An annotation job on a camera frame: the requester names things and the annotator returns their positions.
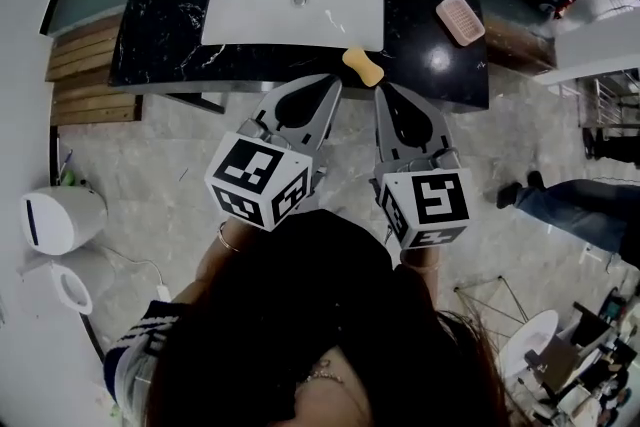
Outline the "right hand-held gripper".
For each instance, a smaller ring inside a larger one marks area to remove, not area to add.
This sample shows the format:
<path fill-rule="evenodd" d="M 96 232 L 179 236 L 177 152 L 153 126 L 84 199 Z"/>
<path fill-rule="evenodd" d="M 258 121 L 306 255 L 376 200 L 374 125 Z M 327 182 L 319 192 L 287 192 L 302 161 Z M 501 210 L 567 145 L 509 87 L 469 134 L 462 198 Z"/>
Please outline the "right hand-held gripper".
<path fill-rule="evenodd" d="M 375 112 L 383 161 L 413 151 L 438 151 L 380 162 L 374 168 L 377 202 L 399 246 L 422 249 L 452 243 L 473 221 L 473 198 L 471 172 L 450 148 L 444 116 L 425 98 L 392 83 L 376 88 Z"/>

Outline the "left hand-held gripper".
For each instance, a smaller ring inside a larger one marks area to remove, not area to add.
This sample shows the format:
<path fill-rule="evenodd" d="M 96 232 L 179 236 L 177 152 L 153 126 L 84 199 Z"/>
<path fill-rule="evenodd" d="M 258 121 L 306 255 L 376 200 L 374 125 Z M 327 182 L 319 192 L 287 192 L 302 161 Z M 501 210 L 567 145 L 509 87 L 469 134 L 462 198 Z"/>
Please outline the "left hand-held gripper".
<path fill-rule="evenodd" d="M 299 209 L 321 175 L 320 148 L 341 92 L 337 76 L 318 74 L 267 94 L 255 119 L 224 135 L 207 168 L 205 183 L 217 207 L 266 231 Z M 267 115 L 284 129 L 270 130 Z"/>

